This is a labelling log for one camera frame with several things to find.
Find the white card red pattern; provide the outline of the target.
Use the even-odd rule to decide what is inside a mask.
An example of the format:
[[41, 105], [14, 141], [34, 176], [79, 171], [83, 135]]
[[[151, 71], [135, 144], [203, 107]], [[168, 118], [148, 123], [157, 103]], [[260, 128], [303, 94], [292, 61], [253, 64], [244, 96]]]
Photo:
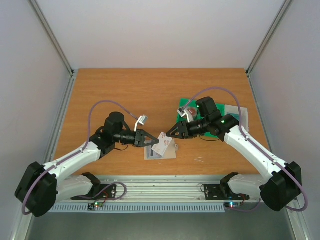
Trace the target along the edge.
[[167, 136], [166, 133], [161, 132], [160, 135], [158, 136], [158, 143], [153, 145], [151, 148], [155, 153], [157, 153], [160, 156], [164, 156], [165, 152], [167, 151], [169, 145], [171, 144], [173, 138]]

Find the translucent grey card holder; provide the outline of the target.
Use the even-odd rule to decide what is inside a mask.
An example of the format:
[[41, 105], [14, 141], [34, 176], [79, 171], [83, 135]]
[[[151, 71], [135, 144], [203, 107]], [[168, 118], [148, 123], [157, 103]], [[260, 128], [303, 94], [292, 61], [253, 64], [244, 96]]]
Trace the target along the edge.
[[[146, 148], [152, 148], [152, 147], [148, 146], [148, 147], [144, 148], [144, 159], [145, 159], [145, 149]], [[172, 140], [162, 159], [150, 159], [150, 160], [176, 159], [178, 150], [179, 150], [179, 146], [175, 143], [174, 140]]]

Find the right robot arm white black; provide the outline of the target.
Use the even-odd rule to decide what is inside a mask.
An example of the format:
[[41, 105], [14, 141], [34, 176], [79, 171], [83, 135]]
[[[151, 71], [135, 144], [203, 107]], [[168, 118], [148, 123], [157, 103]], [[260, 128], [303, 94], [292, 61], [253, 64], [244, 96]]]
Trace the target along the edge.
[[193, 139], [210, 133], [237, 150], [259, 172], [248, 177], [232, 172], [220, 180], [225, 199], [236, 194], [263, 200], [273, 211], [280, 211], [302, 191], [302, 170], [296, 162], [287, 163], [257, 142], [230, 114], [222, 115], [211, 97], [196, 101], [200, 119], [177, 122], [166, 135], [176, 139]]

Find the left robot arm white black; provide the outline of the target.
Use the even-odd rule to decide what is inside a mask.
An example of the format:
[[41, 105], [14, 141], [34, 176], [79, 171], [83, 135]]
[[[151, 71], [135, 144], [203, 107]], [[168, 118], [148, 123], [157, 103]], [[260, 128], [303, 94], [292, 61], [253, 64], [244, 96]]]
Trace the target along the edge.
[[23, 215], [41, 217], [55, 203], [68, 199], [115, 200], [113, 193], [105, 193], [108, 186], [102, 185], [93, 174], [73, 174], [108, 155], [115, 150], [117, 143], [145, 148], [158, 144], [159, 139], [143, 129], [131, 130], [122, 113], [110, 113], [104, 125], [76, 150], [54, 161], [45, 164], [33, 162], [27, 167], [14, 194], [22, 203]]

